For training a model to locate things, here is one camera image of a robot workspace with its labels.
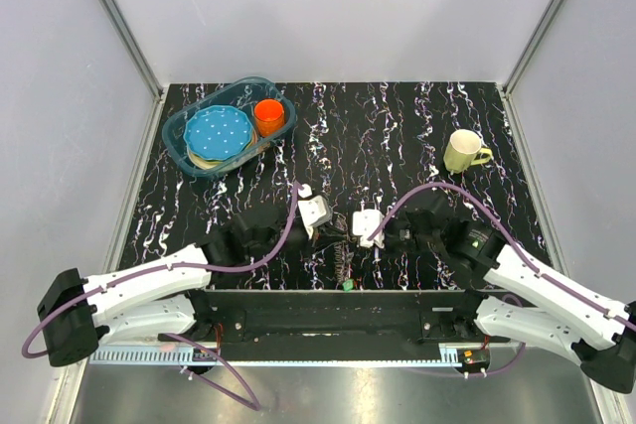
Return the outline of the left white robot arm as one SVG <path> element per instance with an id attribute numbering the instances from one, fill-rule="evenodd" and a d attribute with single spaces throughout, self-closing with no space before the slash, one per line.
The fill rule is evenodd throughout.
<path id="1" fill-rule="evenodd" d="M 281 250 L 324 248 L 344 241 L 340 216 L 278 209 L 247 210 L 172 255 L 109 274 L 81 277 L 77 269 L 61 272 L 37 308 L 42 352 L 53 367 L 89 357 L 114 332 L 121 313 L 150 302 L 209 286 L 215 273 L 247 273 L 266 265 Z"/>

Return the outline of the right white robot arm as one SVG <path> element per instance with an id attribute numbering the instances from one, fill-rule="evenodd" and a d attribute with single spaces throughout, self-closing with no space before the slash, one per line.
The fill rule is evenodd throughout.
<path id="1" fill-rule="evenodd" d="M 441 198 L 394 208 L 366 237 L 387 250 L 431 247 L 466 291 L 451 329 L 523 342 L 564 357 L 592 381 L 629 394 L 635 387 L 635 306 L 596 293 L 523 249 L 504 228 L 454 216 Z"/>

